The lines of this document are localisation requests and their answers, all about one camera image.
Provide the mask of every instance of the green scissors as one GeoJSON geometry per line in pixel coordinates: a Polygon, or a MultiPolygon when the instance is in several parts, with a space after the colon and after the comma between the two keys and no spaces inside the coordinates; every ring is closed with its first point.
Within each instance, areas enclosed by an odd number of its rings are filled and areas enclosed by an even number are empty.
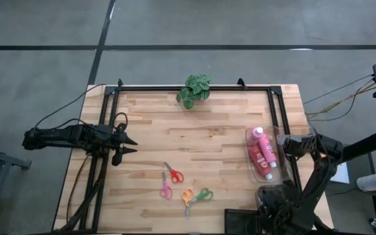
{"type": "Polygon", "coordinates": [[[201,189],[201,192],[194,199],[190,200],[189,203],[192,204],[197,200],[210,200],[213,197],[213,191],[210,191],[207,188],[201,189]]]}

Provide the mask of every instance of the pink scissors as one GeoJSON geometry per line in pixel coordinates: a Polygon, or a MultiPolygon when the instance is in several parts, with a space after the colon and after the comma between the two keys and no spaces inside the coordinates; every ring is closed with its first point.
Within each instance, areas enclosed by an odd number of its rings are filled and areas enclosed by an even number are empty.
{"type": "Polygon", "coordinates": [[[168,163],[164,163],[164,165],[167,167],[167,169],[170,171],[170,174],[172,175],[172,182],[178,183],[183,181],[183,174],[181,172],[172,169],[168,163]]]}
{"type": "Polygon", "coordinates": [[[172,189],[170,188],[169,184],[166,182],[166,176],[164,172],[162,172],[161,197],[164,197],[168,200],[172,197],[172,189]]]}

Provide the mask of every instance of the scissors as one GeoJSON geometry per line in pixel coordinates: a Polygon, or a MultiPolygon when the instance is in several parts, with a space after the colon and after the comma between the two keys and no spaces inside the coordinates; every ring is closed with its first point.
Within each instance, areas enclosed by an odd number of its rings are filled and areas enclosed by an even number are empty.
{"type": "Polygon", "coordinates": [[[167,167],[167,169],[170,171],[170,174],[172,175],[172,182],[182,182],[183,181],[183,174],[177,170],[173,170],[168,163],[164,163],[164,165],[167,167]]]}
{"type": "Polygon", "coordinates": [[[189,201],[194,197],[194,191],[192,187],[182,191],[181,193],[182,200],[185,202],[185,217],[189,218],[189,201]]]}
{"type": "Polygon", "coordinates": [[[172,197],[172,189],[170,188],[169,184],[166,182],[166,176],[164,172],[162,172],[161,197],[164,197],[168,200],[172,197]]]}
{"type": "Polygon", "coordinates": [[[200,191],[200,194],[196,196],[194,199],[190,200],[189,203],[192,204],[197,200],[210,200],[213,197],[213,191],[210,191],[207,188],[203,188],[200,191]]]}

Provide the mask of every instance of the wooden table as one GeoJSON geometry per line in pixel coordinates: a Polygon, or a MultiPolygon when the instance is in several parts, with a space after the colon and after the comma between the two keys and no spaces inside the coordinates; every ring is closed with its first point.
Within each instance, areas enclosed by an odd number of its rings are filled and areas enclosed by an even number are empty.
{"type": "MultiPolygon", "coordinates": [[[[307,134],[298,86],[281,87],[291,133],[307,134]]],[[[98,124],[103,91],[104,87],[97,87],[86,95],[81,115],[85,122],[98,124]]],[[[173,91],[120,92],[117,112],[128,115],[126,132],[138,142],[135,147],[138,152],[124,155],[118,167],[109,163],[98,232],[224,233],[225,208],[256,209],[254,194],[263,184],[249,179],[243,143],[247,127],[272,125],[267,94],[212,91],[208,100],[197,102],[189,111],[176,102],[175,96],[173,91]],[[162,172],[170,180],[165,161],[185,176],[183,183],[171,183],[171,200],[159,196],[162,172]],[[181,191],[187,187],[194,187],[196,194],[203,187],[214,192],[213,200],[191,206],[189,219],[185,218],[180,198],[181,191]]],[[[278,105],[276,110],[282,123],[278,105]]],[[[123,120],[119,117],[116,125],[123,120]]],[[[85,157],[82,150],[72,151],[54,228],[65,224],[67,201],[85,157]]],[[[72,213],[83,200],[89,162],[72,197],[72,213]]],[[[311,157],[301,158],[298,168],[304,186],[313,171],[311,157]]],[[[324,195],[316,214],[329,227],[333,226],[324,195]]]]}

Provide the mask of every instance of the gray floor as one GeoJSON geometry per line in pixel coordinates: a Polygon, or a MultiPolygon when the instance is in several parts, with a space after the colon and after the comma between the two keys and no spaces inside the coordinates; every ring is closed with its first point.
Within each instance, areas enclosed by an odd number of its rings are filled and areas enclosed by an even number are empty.
{"type": "MultiPolygon", "coordinates": [[[[0,0],[0,45],[96,44],[108,0],[0,0]]],[[[106,44],[376,44],[376,0],[117,1],[106,44]]],[[[13,168],[0,202],[0,234],[48,232],[53,223],[70,151],[21,147],[24,131],[86,87],[95,52],[0,52],[0,150],[33,161],[28,172],[13,168]]],[[[376,50],[104,52],[96,84],[182,83],[206,73],[216,84],[300,86],[303,101],[372,73],[376,50]]],[[[356,91],[354,84],[305,105],[317,111],[356,91]]],[[[52,127],[79,116],[82,102],[51,117],[52,127]]],[[[344,113],[347,102],[320,118],[344,113]]],[[[376,100],[356,99],[352,112],[314,122],[323,134],[346,143],[376,131],[376,100]]],[[[332,183],[328,194],[352,189],[370,173],[366,157],[349,163],[351,185],[332,183]]],[[[369,194],[328,198],[334,225],[372,234],[369,194]]]]}

